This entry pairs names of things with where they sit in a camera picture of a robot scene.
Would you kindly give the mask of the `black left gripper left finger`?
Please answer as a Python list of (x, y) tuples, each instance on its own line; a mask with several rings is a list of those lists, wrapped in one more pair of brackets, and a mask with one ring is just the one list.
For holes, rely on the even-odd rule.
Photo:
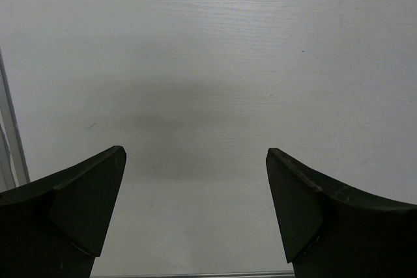
[(113, 146), (1, 193), (2, 277), (90, 277), (126, 165)]

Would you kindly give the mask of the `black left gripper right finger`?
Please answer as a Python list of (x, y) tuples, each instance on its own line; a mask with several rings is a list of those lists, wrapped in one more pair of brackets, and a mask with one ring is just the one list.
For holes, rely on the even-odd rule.
[(296, 277), (416, 276), (414, 204), (354, 188), (278, 148), (266, 170)]

